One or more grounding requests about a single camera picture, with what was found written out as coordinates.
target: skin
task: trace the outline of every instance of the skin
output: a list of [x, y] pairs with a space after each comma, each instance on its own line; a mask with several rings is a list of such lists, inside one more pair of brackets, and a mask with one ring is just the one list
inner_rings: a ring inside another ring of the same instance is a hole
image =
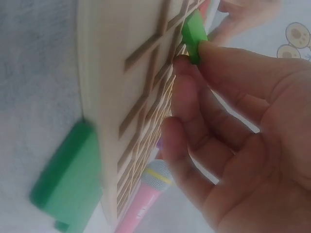
[[[199, 46], [174, 61], [163, 149], [177, 185], [217, 233], [309, 233], [311, 65]], [[211, 89], [260, 133], [229, 114]], [[220, 181], [213, 184], [191, 157]]]
[[218, 10], [228, 13], [209, 35], [217, 45], [274, 18], [281, 8], [281, 0], [222, 0]]

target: green plastic piece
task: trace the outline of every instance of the green plastic piece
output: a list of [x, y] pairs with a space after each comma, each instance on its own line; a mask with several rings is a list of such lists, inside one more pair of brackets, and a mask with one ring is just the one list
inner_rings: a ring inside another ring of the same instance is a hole
[[99, 202], [100, 197], [89, 196], [90, 187], [101, 190], [100, 173], [96, 132], [90, 124], [80, 121], [42, 172], [31, 192], [31, 202], [59, 221], [55, 225], [59, 230], [67, 232], [77, 218], [85, 216], [83, 208], [93, 208]]
[[81, 202], [78, 211], [74, 213], [70, 225], [57, 221], [54, 227], [62, 233], [83, 233], [102, 195], [99, 180], [94, 180], [88, 189], [88, 195]]
[[182, 35], [191, 63], [198, 65], [200, 63], [200, 56], [198, 52], [199, 43], [202, 40], [208, 40], [204, 29], [203, 19], [198, 10], [195, 10], [186, 18], [182, 29]]

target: pink microphone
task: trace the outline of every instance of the pink microphone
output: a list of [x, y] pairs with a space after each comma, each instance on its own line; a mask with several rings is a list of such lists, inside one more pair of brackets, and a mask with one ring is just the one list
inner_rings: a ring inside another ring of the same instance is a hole
[[163, 160], [150, 162], [141, 176], [139, 190], [115, 233], [133, 233], [148, 209], [172, 182], [172, 175]]

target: cartoon print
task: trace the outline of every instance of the cartoon print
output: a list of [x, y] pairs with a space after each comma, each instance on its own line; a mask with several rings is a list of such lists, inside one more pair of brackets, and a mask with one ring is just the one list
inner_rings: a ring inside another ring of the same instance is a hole
[[311, 61], [311, 34], [301, 23], [291, 23], [286, 28], [286, 39], [289, 44], [277, 50], [279, 58], [303, 58]]
[[279, 58], [301, 58], [301, 55], [295, 47], [291, 45], [282, 45], [277, 50], [277, 57]]

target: wooden grid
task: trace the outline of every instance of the wooden grid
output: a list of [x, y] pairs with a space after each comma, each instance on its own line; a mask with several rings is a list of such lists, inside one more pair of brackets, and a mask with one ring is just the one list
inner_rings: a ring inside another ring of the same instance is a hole
[[[127, 72], [130, 72], [135, 66], [139, 66], [151, 54], [143, 94], [119, 127], [119, 138], [121, 138], [133, 119], [140, 113], [138, 131], [118, 162], [118, 176], [121, 176], [118, 181], [118, 216], [122, 213], [127, 200], [135, 189], [152, 149], [159, 140], [159, 126], [162, 120], [170, 113], [170, 99], [174, 80], [172, 61], [175, 55], [185, 53], [185, 45], [181, 42], [181, 29], [185, 18], [202, 1], [183, 0], [180, 12], [172, 19], [169, 19], [169, 10], [173, 2], [174, 0], [163, 0], [156, 32], [130, 54], [124, 62], [126, 76]], [[164, 55], [166, 59], [157, 70], [158, 64], [163, 60], [160, 58], [163, 49], [161, 46], [168, 41], [170, 46], [169, 50], [166, 51], [167, 54]], [[147, 108], [147, 106], [151, 105], [148, 104], [151, 95], [156, 95], [156, 99], [152, 106]]]
[[81, 2], [79, 69], [88, 78], [81, 79], [83, 111], [99, 131], [102, 205], [116, 226], [170, 115], [172, 61], [186, 53], [181, 30], [203, 0]]

